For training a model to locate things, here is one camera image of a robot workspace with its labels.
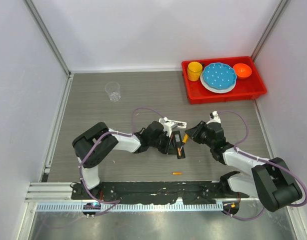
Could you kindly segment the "black remote control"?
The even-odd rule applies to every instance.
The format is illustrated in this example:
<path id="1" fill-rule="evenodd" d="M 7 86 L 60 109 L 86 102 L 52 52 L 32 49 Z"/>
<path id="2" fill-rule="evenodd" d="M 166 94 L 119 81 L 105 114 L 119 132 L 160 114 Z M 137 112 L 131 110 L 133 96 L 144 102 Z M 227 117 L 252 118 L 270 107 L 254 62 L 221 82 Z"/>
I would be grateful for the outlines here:
<path id="1" fill-rule="evenodd" d="M 174 136 L 174 141 L 175 141 L 175 146 L 177 148 L 181 148 L 182 146 L 182 136 L 181 136 L 181 132 L 179 130 L 173 131 L 173 136 Z M 185 155 L 185 150 L 184 148 L 182 148 L 181 150 L 181 156 L 179 156 L 178 154 L 176 155 L 178 159 L 184 159 L 186 157 Z"/>

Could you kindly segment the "yellow handled screwdriver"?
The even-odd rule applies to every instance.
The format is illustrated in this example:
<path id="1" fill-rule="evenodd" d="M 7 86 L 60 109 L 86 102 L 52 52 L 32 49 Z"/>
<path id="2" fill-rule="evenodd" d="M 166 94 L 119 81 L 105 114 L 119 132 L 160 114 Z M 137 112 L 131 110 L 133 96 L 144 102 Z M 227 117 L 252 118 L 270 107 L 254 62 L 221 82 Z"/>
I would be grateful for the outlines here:
<path id="1" fill-rule="evenodd" d="M 189 139 L 189 135 L 185 134 L 184 137 L 183 137 L 182 143 L 181 143 L 180 151 L 183 149 L 183 147 L 184 147 L 185 143 L 188 141 L 188 139 Z"/>

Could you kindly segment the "white remote with batteries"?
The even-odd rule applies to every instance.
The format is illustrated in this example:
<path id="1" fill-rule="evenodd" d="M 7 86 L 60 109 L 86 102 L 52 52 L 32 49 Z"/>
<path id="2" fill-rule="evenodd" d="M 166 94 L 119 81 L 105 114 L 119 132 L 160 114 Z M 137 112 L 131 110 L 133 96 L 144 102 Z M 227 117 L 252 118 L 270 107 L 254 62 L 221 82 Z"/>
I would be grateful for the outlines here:
<path id="1" fill-rule="evenodd" d="M 184 121 L 177 121 L 177 120 L 172 120 L 168 118 L 160 118 L 158 122 L 161 123 L 166 128 L 171 128 L 171 129 L 175 129 L 175 128 L 186 129 L 187 128 L 187 122 L 184 122 Z"/>

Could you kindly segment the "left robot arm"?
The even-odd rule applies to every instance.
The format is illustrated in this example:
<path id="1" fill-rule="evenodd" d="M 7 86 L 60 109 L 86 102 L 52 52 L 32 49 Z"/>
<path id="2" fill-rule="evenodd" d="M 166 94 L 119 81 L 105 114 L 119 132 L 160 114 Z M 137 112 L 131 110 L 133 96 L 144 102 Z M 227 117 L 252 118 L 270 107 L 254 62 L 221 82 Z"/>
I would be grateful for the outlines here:
<path id="1" fill-rule="evenodd" d="M 99 122 L 76 137 L 72 147 L 79 162 L 81 183 L 84 185 L 82 193 L 90 200 L 99 196 L 98 165 L 111 151 L 139 154 L 155 148 L 164 155 L 176 155 L 178 150 L 173 143 L 172 133 L 177 127 L 176 121 L 161 118 L 138 132 L 123 133 Z"/>

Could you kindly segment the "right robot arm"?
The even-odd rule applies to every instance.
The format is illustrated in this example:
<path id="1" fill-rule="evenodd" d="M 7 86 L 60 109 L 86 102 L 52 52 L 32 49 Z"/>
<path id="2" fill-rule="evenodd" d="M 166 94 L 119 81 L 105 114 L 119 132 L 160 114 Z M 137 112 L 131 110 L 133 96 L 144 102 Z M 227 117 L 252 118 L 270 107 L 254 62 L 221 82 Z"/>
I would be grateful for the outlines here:
<path id="1" fill-rule="evenodd" d="M 185 134 L 195 143 L 207 145 L 216 161 L 239 170 L 229 174 L 219 185 L 222 196 L 229 198 L 240 192 L 258 198 L 270 212 L 290 206 L 303 197 L 296 177 L 282 158 L 261 158 L 238 149 L 226 140 L 219 122 L 201 121 Z"/>

